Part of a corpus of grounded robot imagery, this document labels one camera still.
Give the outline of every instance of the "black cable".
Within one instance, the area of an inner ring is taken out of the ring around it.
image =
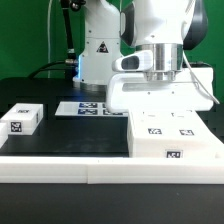
[[[211,67],[212,66],[208,63],[205,63],[203,61],[196,61],[196,62],[189,62],[190,66],[192,68],[200,68],[200,67]],[[183,62],[183,68],[187,68],[187,65],[185,64],[185,62]]]
[[[48,63],[46,65],[43,65],[42,67],[40,67],[39,69],[37,69],[36,71],[30,73],[28,75],[28,78],[29,79],[33,79],[39,72],[41,72],[42,70],[46,69],[46,68],[49,68],[53,65],[60,65],[60,64],[65,64],[64,61],[55,61],[55,62],[51,62],[51,63]]]

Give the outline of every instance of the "white box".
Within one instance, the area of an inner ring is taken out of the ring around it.
[[[43,104],[17,103],[1,119],[9,135],[32,135],[43,118]]]
[[[224,151],[194,111],[130,111],[127,138],[130,157],[212,159]]]
[[[0,148],[4,145],[7,139],[7,125],[5,123],[0,123]]]

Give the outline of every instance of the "white block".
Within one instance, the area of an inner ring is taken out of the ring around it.
[[[43,104],[17,103],[1,119],[7,123],[8,134],[32,135],[43,118]]]
[[[130,111],[130,157],[212,159],[223,143],[194,111]]]
[[[7,139],[7,125],[5,123],[0,123],[0,148],[4,145]]]

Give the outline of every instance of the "cable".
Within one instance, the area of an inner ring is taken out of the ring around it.
[[[194,74],[188,60],[187,60],[187,57],[185,55],[185,53],[183,52],[183,58],[184,58],[184,62],[185,64],[187,65],[188,69],[190,70],[190,74],[191,76],[196,79],[196,81],[199,83],[199,85],[204,89],[204,91],[209,95],[209,97],[212,99],[213,102],[215,102],[216,104],[220,104],[220,102],[218,101],[218,99],[213,96],[207,89],[206,87],[201,83],[201,81],[197,78],[197,76]]]
[[[49,68],[53,65],[59,65],[59,64],[65,64],[65,62],[64,61],[55,61],[55,62],[48,63],[46,65],[43,65],[42,67],[40,67],[36,71],[30,73],[28,75],[28,78],[33,79],[39,72],[41,72],[41,71],[45,70],[46,68]]]
[[[49,1],[48,13],[47,13],[47,42],[48,42],[48,63],[51,62],[51,9],[53,0]]]

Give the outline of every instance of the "warning label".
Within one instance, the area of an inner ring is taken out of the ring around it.
[[[106,44],[104,43],[104,41],[102,42],[102,44],[99,46],[98,53],[109,53]]]

